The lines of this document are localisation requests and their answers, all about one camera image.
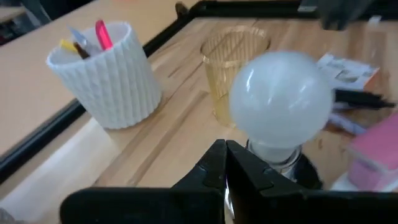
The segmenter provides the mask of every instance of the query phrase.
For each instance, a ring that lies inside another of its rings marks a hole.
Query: pink box
[[[356,137],[349,151],[355,160],[348,178],[359,190],[382,191],[398,180],[398,114]]]

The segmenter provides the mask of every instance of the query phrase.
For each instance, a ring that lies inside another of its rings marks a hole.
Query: yellow transparent cup
[[[214,114],[219,123],[233,127],[229,115],[229,89],[242,66],[264,53],[271,40],[264,30],[235,26],[212,35],[202,44],[206,75],[213,99]]]

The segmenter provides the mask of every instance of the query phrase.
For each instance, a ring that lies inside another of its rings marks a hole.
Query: brown pen
[[[85,51],[82,47],[80,47],[80,45],[77,42],[73,43],[73,46],[75,46],[78,54],[80,55],[81,59],[86,59],[89,58],[90,55],[87,53],[87,51]]]

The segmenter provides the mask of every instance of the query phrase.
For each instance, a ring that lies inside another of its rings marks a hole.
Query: white frosted light bulb
[[[332,89],[311,57],[269,52],[237,74],[229,110],[256,145],[257,155],[280,162],[324,127],[333,101]]]

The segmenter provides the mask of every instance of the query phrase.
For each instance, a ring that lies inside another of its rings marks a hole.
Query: white textured cup
[[[82,60],[57,47],[47,65],[102,127],[126,128],[148,117],[162,92],[131,26],[115,22],[106,28],[114,43],[111,49]],[[94,28],[83,35],[100,46]]]

